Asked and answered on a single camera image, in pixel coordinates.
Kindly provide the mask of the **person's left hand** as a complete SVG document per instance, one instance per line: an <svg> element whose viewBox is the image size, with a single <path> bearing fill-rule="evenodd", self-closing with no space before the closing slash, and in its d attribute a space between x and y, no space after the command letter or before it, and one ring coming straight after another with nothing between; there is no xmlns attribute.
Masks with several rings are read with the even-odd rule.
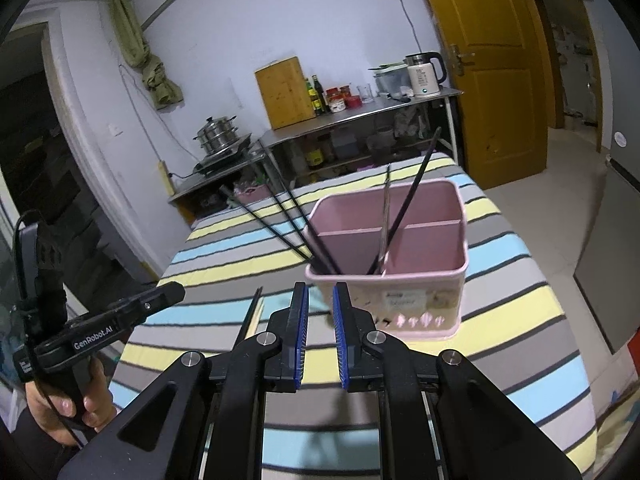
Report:
<svg viewBox="0 0 640 480"><path fill-rule="evenodd" d="M113 396L108 390L107 377L102 362L91 360L91 382L85 390L85 413L82 420L95 432L100 432L117 415ZM28 382L25 385L26 402L36 424L55 442L66 446L77 444L74 435L62 424L61 418L73 418L76 406L69 396L48 385Z"/></svg>

